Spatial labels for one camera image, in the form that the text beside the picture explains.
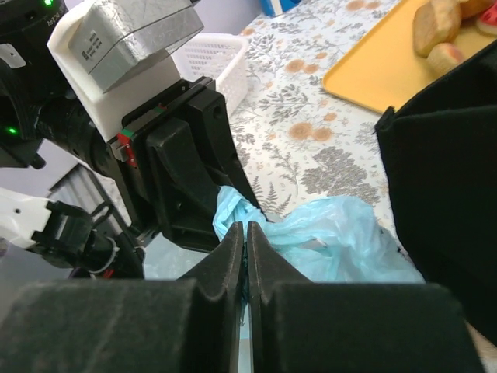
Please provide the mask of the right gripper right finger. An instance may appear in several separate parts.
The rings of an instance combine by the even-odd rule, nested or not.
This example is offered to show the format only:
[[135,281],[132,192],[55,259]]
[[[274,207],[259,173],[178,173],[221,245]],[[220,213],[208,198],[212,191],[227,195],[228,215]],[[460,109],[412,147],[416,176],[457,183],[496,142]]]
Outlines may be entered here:
[[437,284],[309,281],[248,226],[255,372],[481,372],[457,299]]

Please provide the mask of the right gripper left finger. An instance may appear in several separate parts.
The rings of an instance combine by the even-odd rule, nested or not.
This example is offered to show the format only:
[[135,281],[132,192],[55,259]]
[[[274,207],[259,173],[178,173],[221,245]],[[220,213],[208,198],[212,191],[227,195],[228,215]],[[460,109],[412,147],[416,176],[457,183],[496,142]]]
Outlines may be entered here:
[[66,280],[23,289],[1,324],[3,372],[235,372],[241,223],[175,281]]

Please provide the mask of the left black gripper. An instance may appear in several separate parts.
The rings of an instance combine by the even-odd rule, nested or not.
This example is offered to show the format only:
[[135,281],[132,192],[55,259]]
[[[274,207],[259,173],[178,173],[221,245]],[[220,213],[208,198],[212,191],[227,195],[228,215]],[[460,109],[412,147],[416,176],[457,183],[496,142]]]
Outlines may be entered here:
[[214,250],[222,185],[259,206],[233,142],[226,99],[212,78],[180,79],[129,112],[109,144],[124,153],[116,160],[118,187],[131,230],[145,242],[162,234],[184,249]]

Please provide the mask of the light blue plastic bag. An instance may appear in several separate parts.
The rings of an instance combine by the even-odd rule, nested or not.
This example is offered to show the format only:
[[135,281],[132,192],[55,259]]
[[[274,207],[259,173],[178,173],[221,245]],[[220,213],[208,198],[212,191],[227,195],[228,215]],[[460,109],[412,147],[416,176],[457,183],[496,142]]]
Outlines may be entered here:
[[254,367],[276,362],[283,327],[271,302],[280,290],[329,283],[420,284],[374,210],[356,197],[306,203],[279,222],[223,186],[212,221],[214,245],[159,236],[145,250],[144,369],[235,372],[245,307],[252,306]]

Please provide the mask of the black fabric grocery bag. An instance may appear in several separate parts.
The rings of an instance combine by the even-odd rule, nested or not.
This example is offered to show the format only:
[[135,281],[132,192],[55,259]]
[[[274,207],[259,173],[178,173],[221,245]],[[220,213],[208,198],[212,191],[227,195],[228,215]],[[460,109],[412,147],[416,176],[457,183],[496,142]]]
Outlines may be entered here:
[[495,342],[496,45],[388,108],[375,132],[401,244]]

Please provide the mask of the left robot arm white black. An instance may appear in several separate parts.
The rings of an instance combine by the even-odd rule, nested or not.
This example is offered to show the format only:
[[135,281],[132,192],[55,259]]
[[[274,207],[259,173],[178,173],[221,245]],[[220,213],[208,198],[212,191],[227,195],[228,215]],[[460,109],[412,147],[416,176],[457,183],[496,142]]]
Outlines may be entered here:
[[161,234],[208,253],[222,186],[255,202],[218,80],[175,57],[192,1],[1,3],[1,237],[53,267],[143,277]]

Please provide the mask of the white plastic basket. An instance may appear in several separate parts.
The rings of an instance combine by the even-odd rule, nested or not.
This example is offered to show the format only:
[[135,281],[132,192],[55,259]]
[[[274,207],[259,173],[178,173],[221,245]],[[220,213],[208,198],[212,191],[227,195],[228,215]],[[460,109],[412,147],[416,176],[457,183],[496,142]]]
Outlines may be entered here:
[[232,115],[249,91],[245,53],[249,41],[229,33],[199,33],[172,55],[179,74],[191,82],[212,78]]

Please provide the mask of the floral table mat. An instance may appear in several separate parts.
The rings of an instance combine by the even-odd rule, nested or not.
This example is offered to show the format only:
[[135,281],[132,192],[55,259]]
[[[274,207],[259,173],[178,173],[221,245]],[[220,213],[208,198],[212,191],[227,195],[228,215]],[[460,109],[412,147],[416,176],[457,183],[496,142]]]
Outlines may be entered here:
[[374,126],[378,116],[328,94],[325,73],[392,1],[303,1],[243,29],[248,94],[232,114],[238,157],[274,221],[321,197],[350,195],[393,229]]

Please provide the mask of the toilet paper roll blue pack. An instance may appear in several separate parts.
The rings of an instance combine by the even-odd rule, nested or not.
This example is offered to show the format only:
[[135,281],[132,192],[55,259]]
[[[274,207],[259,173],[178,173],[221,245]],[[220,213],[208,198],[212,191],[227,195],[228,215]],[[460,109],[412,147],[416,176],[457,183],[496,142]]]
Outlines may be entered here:
[[295,8],[301,0],[259,0],[262,11],[266,16],[280,16]]

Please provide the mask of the orange bread tray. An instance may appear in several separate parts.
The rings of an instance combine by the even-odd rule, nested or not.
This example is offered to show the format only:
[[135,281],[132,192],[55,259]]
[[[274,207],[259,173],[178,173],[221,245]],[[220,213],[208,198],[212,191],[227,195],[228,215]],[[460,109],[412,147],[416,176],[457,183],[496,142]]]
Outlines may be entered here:
[[378,113],[399,108],[436,80],[412,46],[412,21],[423,1],[399,2],[322,79],[330,94]]

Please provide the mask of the small bread bun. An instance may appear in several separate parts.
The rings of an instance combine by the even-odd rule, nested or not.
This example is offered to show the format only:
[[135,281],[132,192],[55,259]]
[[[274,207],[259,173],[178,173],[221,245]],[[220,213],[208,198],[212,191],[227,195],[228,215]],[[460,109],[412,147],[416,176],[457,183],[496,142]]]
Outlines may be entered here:
[[436,77],[445,75],[465,61],[461,50],[452,43],[437,44],[426,59],[428,67]]

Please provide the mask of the oval bread loaf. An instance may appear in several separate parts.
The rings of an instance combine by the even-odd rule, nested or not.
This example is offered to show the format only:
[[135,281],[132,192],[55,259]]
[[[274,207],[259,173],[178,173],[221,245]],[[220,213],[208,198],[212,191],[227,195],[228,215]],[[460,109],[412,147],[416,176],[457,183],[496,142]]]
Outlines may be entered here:
[[453,41],[460,27],[459,1],[427,1],[416,10],[412,22],[414,52],[426,58],[437,44]]

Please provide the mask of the red watermelon slice toy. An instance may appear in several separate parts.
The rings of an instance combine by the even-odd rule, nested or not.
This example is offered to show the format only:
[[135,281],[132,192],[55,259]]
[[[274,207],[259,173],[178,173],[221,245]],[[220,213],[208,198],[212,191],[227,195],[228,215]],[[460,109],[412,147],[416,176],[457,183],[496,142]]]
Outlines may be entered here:
[[482,33],[496,35],[496,9],[491,8],[483,12],[477,22],[476,27]]

